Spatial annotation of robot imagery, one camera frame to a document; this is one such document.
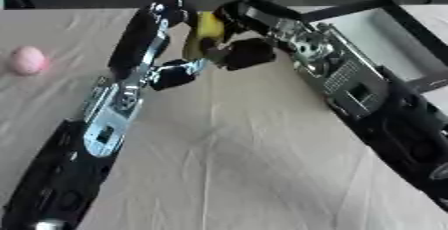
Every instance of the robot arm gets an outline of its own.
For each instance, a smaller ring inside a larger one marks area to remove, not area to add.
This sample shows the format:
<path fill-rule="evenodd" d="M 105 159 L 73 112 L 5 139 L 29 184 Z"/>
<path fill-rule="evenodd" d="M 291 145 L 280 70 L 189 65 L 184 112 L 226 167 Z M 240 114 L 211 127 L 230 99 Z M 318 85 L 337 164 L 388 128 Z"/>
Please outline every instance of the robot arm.
<path fill-rule="evenodd" d="M 332 25 L 313 27 L 299 13 L 263 0 L 234 1 L 214 15 L 226 27 L 222 42 L 255 31 L 262 36 L 255 43 L 286 51 L 303 80 L 366 145 L 448 211 L 448 118 L 436 106 L 373 63 Z M 221 41 L 204 40 L 204 55 L 229 70 L 273 60 L 258 56 L 254 39 L 220 50 L 227 53 L 216 53 Z"/>
<path fill-rule="evenodd" d="M 162 90 L 195 79 L 203 62 L 155 63 L 167 30 L 197 24 L 184 0 L 156 0 L 140 9 L 78 113 L 61 123 L 34 158 L 5 206 L 2 230 L 74 230 L 95 200 L 143 103 L 145 87 Z"/>

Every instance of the table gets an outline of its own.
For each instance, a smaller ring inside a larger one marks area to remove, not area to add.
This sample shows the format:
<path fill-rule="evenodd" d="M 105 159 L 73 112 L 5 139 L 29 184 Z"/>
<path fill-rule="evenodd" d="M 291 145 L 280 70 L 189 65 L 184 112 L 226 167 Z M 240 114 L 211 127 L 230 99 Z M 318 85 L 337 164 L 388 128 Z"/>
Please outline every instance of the table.
<path fill-rule="evenodd" d="M 448 41 L 448 6 L 406 9 Z M 134 12 L 0 12 L 2 60 L 24 44 L 52 59 L 35 77 L 0 68 L 0 204 L 106 69 Z M 180 57 L 187 31 L 171 31 L 163 58 Z M 236 72 L 210 65 L 192 84 L 146 96 L 80 229 L 448 229 L 448 215 L 364 146 L 285 55 Z"/>

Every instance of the black frame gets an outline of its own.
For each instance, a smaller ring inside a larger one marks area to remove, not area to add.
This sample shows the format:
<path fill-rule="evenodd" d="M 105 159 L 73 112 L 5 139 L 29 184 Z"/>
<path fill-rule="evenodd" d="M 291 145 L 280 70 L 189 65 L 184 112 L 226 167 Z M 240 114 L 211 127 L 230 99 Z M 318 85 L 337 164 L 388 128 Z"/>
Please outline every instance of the black frame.
<path fill-rule="evenodd" d="M 311 23 L 327 18 L 348 15 L 356 12 L 383 9 L 416 40 L 426 47 L 436 58 L 448 67 L 448 46 L 437 38 L 431 31 L 412 17 L 403 8 L 392 0 L 370 0 L 344 6 L 326 8 L 303 14 L 303 20 Z M 419 93 L 432 91 L 448 85 L 448 70 L 427 75 L 423 78 L 412 80 L 408 84 Z"/>

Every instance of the yellow object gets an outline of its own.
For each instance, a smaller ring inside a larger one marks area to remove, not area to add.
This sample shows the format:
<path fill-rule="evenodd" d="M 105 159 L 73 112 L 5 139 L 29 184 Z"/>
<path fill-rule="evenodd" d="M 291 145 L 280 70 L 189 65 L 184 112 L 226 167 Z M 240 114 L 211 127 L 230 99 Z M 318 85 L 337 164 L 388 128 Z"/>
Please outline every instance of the yellow object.
<path fill-rule="evenodd" d="M 204 38 L 215 40 L 218 45 L 224 36 L 224 23 L 213 15 L 211 12 L 202 12 L 198 17 L 198 25 L 188 34 L 183 49 L 183 58 L 186 60 L 194 60 L 204 58 L 199 46 L 200 41 Z"/>

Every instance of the beige cloth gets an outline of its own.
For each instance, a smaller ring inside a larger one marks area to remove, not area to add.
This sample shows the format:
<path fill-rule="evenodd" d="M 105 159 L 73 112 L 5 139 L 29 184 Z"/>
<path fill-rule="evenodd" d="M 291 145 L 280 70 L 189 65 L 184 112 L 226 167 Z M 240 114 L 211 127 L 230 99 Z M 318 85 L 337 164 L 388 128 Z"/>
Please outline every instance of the beige cloth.
<path fill-rule="evenodd" d="M 448 41 L 447 6 L 408 10 Z M 106 69 L 134 11 L 0 12 L 2 60 L 19 45 L 52 60 L 35 77 L 1 68 L 0 203 Z M 163 58 L 180 57 L 186 32 L 172 31 Z M 437 230 L 448 229 L 448 215 L 363 145 L 280 55 L 236 72 L 209 65 L 192 84 L 148 91 L 80 229 Z"/>

